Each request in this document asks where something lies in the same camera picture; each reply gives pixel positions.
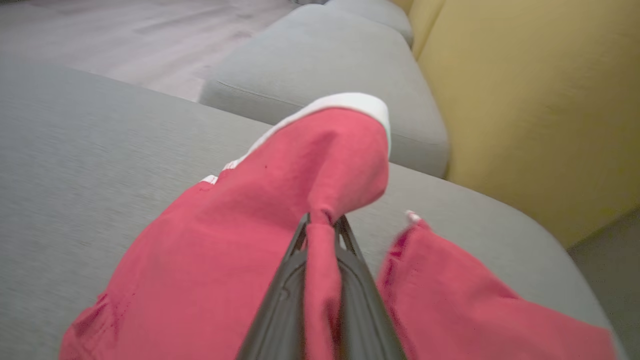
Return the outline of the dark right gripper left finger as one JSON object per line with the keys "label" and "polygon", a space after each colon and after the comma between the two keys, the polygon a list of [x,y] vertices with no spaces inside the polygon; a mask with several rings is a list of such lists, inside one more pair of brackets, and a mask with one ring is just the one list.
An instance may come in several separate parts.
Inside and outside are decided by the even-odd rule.
{"label": "dark right gripper left finger", "polygon": [[304,360],[309,215],[302,216],[235,360]]}

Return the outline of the grey sofa cushion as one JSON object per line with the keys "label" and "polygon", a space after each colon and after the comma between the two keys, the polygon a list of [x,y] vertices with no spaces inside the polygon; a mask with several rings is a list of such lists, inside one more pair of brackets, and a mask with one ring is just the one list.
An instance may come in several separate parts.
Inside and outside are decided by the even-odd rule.
{"label": "grey sofa cushion", "polygon": [[409,17],[391,0],[328,0],[325,5],[396,30],[410,48],[413,46],[414,32]]}
{"label": "grey sofa cushion", "polygon": [[449,137],[409,45],[396,30],[355,14],[298,7],[215,66],[199,102],[276,125],[319,98],[345,92],[387,105],[391,162],[445,176]]}

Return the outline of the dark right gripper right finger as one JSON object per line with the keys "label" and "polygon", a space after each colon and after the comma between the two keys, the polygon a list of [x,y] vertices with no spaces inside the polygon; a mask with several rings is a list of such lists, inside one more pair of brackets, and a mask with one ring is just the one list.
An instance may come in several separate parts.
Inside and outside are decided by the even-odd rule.
{"label": "dark right gripper right finger", "polygon": [[339,360],[407,360],[346,216],[334,224],[335,254],[342,280]]}

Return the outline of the red white garment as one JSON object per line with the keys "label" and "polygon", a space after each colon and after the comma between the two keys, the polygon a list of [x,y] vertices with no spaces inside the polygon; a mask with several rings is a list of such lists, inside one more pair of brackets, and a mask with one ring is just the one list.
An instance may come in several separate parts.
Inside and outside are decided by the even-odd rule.
{"label": "red white garment", "polygon": [[304,215],[305,358],[334,360],[333,225],[386,191],[390,139],[387,105],[364,93],[324,96],[279,121],[138,235],[64,333],[59,360],[231,360]]}

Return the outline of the yellow sofa back cushion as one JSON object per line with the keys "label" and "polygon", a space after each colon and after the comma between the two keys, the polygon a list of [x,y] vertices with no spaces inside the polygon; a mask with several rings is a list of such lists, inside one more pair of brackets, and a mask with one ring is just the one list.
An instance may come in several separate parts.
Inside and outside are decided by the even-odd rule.
{"label": "yellow sofa back cushion", "polygon": [[393,0],[449,136],[446,179],[571,248],[640,207],[640,0]]}

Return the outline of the red white numbered jersey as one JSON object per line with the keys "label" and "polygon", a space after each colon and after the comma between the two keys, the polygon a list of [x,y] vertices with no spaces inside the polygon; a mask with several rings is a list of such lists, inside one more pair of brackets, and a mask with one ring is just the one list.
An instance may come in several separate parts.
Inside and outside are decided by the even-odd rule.
{"label": "red white numbered jersey", "polygon": [[524,299],[406,216],[377,288],[408,360],[617,360],[609,331]]}

